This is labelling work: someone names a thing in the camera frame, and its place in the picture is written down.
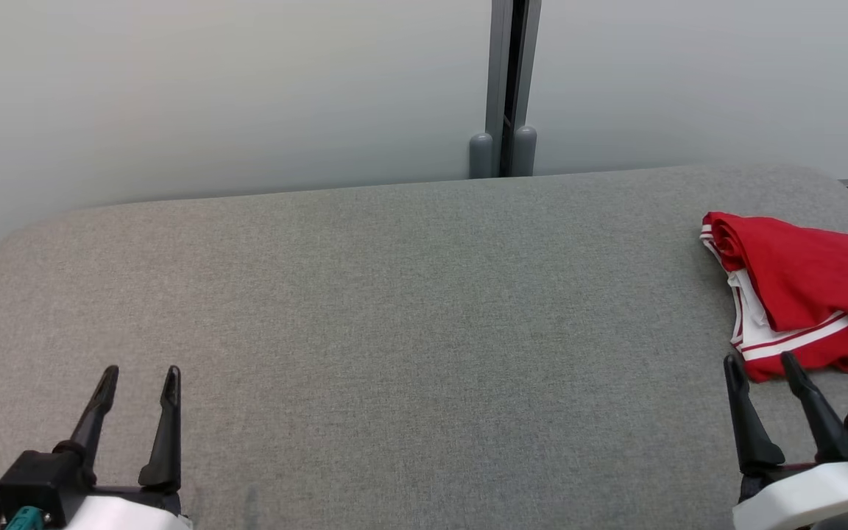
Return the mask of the grey partition post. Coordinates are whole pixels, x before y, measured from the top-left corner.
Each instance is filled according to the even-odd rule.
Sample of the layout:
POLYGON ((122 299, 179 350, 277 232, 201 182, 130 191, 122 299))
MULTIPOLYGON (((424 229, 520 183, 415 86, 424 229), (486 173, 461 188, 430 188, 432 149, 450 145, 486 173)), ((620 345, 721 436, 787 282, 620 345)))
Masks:
POLYGON ((469 141, 469 178, 499 177, 502 140, 506 124, 509 39, 514 0, 491 0, 490 40, 486 85, 484 131, 469 141))
POLYGON ((512 148, 509 155, 509 175, 530 177, 533 175, 534 158, 538 134, 527 124, 533 63, 537 47, 538 28, 542 0, 520 0, 521 23, 519 26, 518 62, 512 106, 512 148))

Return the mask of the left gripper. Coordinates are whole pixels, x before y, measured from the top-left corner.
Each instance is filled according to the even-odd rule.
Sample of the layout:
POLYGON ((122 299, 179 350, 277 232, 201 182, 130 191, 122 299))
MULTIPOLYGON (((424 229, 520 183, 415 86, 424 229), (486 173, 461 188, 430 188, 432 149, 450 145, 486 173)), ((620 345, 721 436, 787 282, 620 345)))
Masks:
MULTIPOLYGON (((91 399, 78 420, 71 443, 78 449, 82 466, 92 472, 105 416, 112 409, 120 368, 104 370, 91 399)), ((139 472, 139 487, 94 487, 91 495, 116 497, 153 509, 181 510, 181 372, 171 365, 160 395, 160 417, 150 460, 139 472)))

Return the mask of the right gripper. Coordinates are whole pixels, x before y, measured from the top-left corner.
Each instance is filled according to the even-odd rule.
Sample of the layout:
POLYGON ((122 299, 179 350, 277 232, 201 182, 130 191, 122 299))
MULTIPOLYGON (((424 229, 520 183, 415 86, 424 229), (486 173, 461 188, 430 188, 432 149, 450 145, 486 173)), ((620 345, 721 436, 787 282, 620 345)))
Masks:
POLYGON ((741 471, 738 503, 755 497, 764 487, 821 465, 848 461, 848 430, 791 351, 780 354, 788 386, 801 403, 816 453, 814 461, 786 464, 780 446, 768 436, 752 403, 743 362, 734 353, 724 357, 728 406, 741 471))

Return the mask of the red white basketball jersey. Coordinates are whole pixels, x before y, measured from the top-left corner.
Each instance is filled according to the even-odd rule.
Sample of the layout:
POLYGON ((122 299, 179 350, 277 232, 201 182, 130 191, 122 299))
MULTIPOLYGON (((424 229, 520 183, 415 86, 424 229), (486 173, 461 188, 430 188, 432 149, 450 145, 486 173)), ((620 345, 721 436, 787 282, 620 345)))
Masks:
POLYGON ((699 238, 726 272, 730 341, 752 381, 783 377, 784 352, 848 373, 848 233, 711 211, 699 238))

